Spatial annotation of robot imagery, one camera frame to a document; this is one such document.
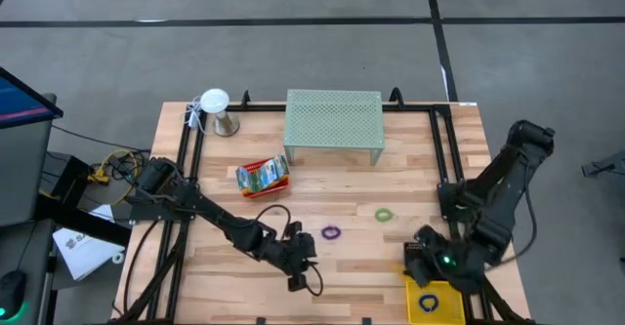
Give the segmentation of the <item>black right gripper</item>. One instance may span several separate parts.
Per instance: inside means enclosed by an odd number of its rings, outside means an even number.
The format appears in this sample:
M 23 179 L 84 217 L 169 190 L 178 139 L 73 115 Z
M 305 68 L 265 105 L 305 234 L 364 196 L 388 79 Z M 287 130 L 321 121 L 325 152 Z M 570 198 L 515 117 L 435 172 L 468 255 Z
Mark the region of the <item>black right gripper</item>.
M 453 289 L 476 294 L 482 288 L 483 253 L 464 240 L 448 240 L 429 225 L 404 243 L 404 274 L 420 287 L 446 280 Z

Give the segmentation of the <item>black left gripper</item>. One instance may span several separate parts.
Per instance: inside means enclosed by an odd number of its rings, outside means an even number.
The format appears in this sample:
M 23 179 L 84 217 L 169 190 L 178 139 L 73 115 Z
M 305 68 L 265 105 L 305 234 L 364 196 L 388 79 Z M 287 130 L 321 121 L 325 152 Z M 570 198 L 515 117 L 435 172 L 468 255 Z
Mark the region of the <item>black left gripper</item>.
M 304 273 L 315 265 L 310 262 L 310 258 L 316 257 L 314 239 L 311 234 L 303 232 L 299 221 L 290 223 L 285 235 L 285 241 L 271 242 L 271 264 L 288 276 L 288 291 L 297 292 L 308 286 Z

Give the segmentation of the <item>red plastic basket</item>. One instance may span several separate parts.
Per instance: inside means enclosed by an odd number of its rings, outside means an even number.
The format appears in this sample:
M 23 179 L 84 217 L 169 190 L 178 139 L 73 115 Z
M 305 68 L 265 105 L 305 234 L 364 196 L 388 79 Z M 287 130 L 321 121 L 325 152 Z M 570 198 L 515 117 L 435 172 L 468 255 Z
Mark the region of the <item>red plastic basket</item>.
M 243 165 L 243 167 L 245 167 L 252 174 L 252 179 L 253 179 L 253 174 L 258 170 L 258 168 L 262 166 L 265 162 L 272 160 L 272 159 L 273 157 L 264 159 L 255 163 L 249 163 L 249 164 Z M 261 196 L 265 196 L 271 193 L 278 192 L 282 189 L 285 189 L 289 185 L 289 175 L 284 177 L 282 180 L 279 180 L 278 178 L 276 178 L 273 184 L 266 190 L 256 191 L 255 188 L 253 188 L 253 191 L 250 194 L 243 194 L 241 190 L 240 192 L 245 198 L 258 198 Z

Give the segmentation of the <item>dark grey desk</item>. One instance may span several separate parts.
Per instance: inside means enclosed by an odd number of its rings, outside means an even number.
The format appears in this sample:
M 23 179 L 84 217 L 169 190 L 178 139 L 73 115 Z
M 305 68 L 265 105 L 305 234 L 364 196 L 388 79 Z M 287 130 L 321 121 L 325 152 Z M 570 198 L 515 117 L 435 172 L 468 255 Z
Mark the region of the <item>dark grey desk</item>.
M 25 274 L 23 300 L 0 325 L 41 325 L 46 317 L 53 230 L 49 220 L 0 227 L 0 279 L 14 270 Z

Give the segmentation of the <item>black mesh tray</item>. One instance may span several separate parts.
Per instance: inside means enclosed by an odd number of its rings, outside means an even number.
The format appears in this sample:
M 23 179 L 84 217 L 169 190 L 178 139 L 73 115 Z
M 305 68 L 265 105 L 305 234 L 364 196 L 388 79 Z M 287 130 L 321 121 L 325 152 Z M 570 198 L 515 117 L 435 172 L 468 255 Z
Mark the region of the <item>black mesh tray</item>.
M 421 287 L 434 280 L 444 280 L 445 275 L 453 272 L 458 264 L 443 251 L 424 247 L 418 242 L 403 244 L 403 274 L 412 278 Z

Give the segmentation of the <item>yellow plastic bin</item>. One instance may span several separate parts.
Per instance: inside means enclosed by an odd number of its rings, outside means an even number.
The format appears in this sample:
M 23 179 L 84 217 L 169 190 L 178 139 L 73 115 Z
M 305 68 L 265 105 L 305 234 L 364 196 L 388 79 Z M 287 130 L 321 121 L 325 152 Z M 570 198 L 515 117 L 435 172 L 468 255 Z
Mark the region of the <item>yellow plastic bin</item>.
M 406 281 L 406 307 L 410 325 L 465 325 L 463 298 L 446 281 L 432 281 L 420 287 L 414 280 Z M 418 305 L 424 294 L 434 294 L 439 305 L 436 311 L 425 313 Z

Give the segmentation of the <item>green mesh shelf riser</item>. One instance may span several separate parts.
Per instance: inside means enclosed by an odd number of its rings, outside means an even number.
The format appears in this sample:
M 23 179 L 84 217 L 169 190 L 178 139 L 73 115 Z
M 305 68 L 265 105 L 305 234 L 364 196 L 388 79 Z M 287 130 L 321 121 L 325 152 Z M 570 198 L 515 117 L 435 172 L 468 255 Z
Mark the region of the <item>green mesh shelf riser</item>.
M 382 95 L 378 91 L 287 91 L 283 147 L 286 160 L 305 148 L 367 149 L 376 165 L 385 149 Z

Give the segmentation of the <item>white lamp with metal base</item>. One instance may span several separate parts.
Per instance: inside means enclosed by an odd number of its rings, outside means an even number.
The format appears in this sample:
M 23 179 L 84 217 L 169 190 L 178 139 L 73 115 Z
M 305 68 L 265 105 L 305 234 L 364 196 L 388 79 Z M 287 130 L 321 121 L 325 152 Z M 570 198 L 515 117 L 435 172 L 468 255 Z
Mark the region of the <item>white lamp with metal base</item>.
M 223 89 L 209 89 L 200 97 L 200 108 L 213 116 L 212 128 L 220 137 L 231 137 L 240 127 L 238 120 L 227 112 L 228 106 L 229 94 Z

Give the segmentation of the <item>small white paper sheet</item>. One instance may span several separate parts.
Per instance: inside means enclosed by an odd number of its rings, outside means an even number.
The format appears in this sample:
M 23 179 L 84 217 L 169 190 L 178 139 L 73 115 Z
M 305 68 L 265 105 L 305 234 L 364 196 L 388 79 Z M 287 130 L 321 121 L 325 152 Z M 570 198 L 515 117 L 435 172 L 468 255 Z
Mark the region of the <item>small white paper sheet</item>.
M 108 204 L 101 205 L 91 210 L 90 214 L 97 218 L 101 218 L 101 219 L 104 219 L 113 223 L 115 222 L 115 218 L 112 213 L 111 207 Z

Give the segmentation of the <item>white printed booklet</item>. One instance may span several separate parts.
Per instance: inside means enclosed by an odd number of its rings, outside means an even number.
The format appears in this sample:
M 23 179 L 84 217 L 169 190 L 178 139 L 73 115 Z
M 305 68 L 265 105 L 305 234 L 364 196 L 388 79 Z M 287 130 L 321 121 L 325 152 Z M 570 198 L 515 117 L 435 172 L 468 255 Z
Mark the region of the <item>white printed booklet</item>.
M 67 228 L 54 232 L 53 239 L 74 281 L 82 280 L 125 250 L 122 246 Z

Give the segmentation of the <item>black equipment box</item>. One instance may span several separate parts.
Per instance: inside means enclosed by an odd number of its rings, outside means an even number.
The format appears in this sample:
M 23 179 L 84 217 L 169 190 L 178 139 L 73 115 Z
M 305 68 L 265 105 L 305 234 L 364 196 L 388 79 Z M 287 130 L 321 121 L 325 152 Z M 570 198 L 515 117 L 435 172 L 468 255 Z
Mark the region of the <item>black equipment box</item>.
M 66 205 L 77 206 L 89 183 L 90 166 L 72 155 L 48 152 L 48 156 L 55 169 L 56 182 L 53 185 L 52 196 L 59 198 Z

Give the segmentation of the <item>black computer mouse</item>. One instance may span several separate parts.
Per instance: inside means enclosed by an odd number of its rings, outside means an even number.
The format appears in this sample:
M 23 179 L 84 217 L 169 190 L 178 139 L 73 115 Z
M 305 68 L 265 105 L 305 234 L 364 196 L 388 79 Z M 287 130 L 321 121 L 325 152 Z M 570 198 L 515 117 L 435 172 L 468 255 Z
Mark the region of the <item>black computer mouse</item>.
M 12 270 L 0 277 L 0 320 L 14 317 L 23 303 L 26 275 Z

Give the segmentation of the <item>computer monitor blue screen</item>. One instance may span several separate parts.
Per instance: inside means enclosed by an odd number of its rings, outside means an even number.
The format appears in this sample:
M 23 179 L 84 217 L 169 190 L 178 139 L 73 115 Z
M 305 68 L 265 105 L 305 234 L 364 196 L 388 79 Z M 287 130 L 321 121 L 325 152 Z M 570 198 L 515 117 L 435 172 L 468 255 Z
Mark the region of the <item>computer monitor blue screen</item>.
M 33 219 L 55 119 L 54 94 L 39 94 L 0 66 L 0 227 Z

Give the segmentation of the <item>black aluminium table frame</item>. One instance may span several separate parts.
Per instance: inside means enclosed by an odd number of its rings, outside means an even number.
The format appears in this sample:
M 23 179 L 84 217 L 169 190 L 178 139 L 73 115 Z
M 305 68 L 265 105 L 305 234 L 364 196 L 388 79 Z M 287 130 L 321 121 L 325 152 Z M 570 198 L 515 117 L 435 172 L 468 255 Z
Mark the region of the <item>black aluminium table frame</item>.
M 198 177 L 203 193 L 234 215 L 258 217 L 282 229 L 286 213 L 302 223 L 316 244 L 317 267 L 310 288 L 289 292 L 275 267 L 236 251 L 223 233 L 204 220 L 189 227 L 182 268 L 168 274 L 155 300 L 154 316 L 177 303 L 179 324 L 278 323 L 404 324 L 408 320 L 402 275 L 403 244 L 428 224 L 447 232 L 437 187 L 443 180 L 471 178 L 489 163 L 479 108 L 473 103 L 391 102 L 384 110 L 385 149 L 376 165 L 365 150 L 299 148 L 289 185 L 274 194 L 245 198 L 237 167 L 283 150 L 285 106 L 281 102 L 234 102 L 240 122 L 232 137 L 183 131 L 185 105 L 166 102 L 160 110 L 152 153 L 187 155 L 185 170 Z M 376 221 L 379 208 L 395 217 Z M 342 230 L 326 240 L 321 230 Z

